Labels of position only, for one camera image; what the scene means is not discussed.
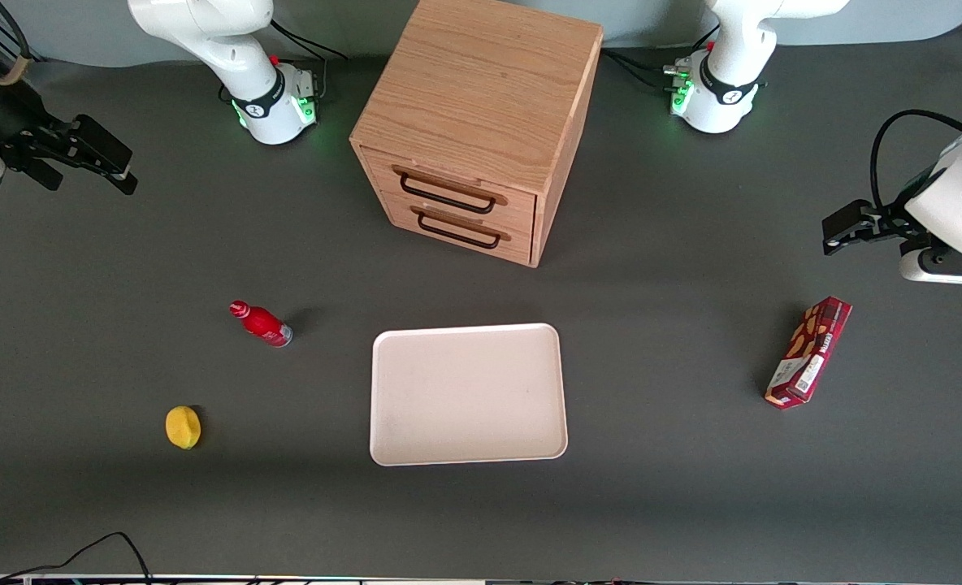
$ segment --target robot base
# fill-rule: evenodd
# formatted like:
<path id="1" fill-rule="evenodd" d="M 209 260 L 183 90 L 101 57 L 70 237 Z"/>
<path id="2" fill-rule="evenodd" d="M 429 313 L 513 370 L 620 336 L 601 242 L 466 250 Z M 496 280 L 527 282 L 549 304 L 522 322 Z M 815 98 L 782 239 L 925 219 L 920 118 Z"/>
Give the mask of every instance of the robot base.
<path id="1" fill-rule="evenodd" d="M 962 284 L 962 275 L 933 274 L 923 269 L 918 262 L 922 251 L 916 249 L 900 257 L 900 276 L 915 282 L 939 282 L 942 284 Z"/>
<path id="2" fill-rule="evenodd" d="M 690 56 L 677 59 L 671 74 L 683 74 L 686 81 L 673 93 L 669 112 L 685 119 L 687 124 L 701 132 L 722 134 L 734 129 L 734 126 L 737 126 L 738 122 L 752 111 L 752 98 L 756 96 L 759 85 L 752 88 L 746 95 L 740 96 L 735 103 L 719 103 L 716 94 L 704 84 L 701 76 L 691 73 L 697 70 L 697 64 L 701 63 L 708 54 L 707 50 L 701 49 Z"/>
<path id="3" fill-rule="evenodd" d="M 232 107 L 239 115 L 239 123 L 249 130 L 259 143 L 280 145 L 300 136 L 304 128 L 317 121 L 317 100 L 314 99 L 314 78 L 311 71 L 302 71 L 292 64 L 280 63 L 276 70 L 285 78 L 285 90 L 268 115 L 254 118 L 240 110 L 235 101 Z"/>

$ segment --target red cardboard box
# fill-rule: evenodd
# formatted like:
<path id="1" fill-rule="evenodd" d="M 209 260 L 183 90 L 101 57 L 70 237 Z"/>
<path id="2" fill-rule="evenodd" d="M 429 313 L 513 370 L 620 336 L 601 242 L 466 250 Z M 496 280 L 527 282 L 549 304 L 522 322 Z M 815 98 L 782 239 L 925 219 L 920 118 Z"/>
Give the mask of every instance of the red cardboard box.
<path id="1" fill-rule="evenodd" d="M 809 402 L 852 308 L 827 297 L 804 312 L 788 342 L 788 353 L 766 388 L 767 402 L 782 410 Z"/>

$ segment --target bottle cap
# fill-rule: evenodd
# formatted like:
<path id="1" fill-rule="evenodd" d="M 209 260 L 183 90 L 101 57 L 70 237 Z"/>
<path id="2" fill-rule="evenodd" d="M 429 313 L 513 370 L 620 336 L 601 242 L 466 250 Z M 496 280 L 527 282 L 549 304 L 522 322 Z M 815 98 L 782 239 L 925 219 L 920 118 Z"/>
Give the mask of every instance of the bottle cap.
<path id="1" fill-rule="evenodd" d="M 231 305 L 228 305 L 228 310 L 237 318 L 244 319 L 246 315 L 250 314 L 250 305 L 243 301 L 232 301 Z"/>

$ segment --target wooden drawer cabinet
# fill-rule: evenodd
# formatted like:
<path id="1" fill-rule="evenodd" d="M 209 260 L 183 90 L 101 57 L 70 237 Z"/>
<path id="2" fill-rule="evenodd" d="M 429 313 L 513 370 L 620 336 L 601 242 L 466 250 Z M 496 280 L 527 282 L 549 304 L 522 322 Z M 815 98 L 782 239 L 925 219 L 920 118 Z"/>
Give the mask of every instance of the wooden drawer cabinet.
<path id="1" fill-rule="evenodd" d="M 538 266 L 603 33 L 499 0 L 421 0 L 351 133 L 393 225 Z"/>

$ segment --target red bottle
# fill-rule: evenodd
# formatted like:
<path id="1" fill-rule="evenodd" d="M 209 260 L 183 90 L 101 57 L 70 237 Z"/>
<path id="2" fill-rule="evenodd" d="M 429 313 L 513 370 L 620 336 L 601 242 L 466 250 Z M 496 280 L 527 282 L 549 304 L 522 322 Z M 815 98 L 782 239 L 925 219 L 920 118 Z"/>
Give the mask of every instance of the red bottle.
<path id="1" fill-rule="evenodd" d="M 231 305 L 228 305 L 228 310 L 242 319 L 243 327 L 247 331 L 261 337 L 273 348 L 284 347 L 293 340 L 293 330 L 289 329 L 289 325 L 261 307 L 251 307 L 243 301 L 232 301 Z"/>

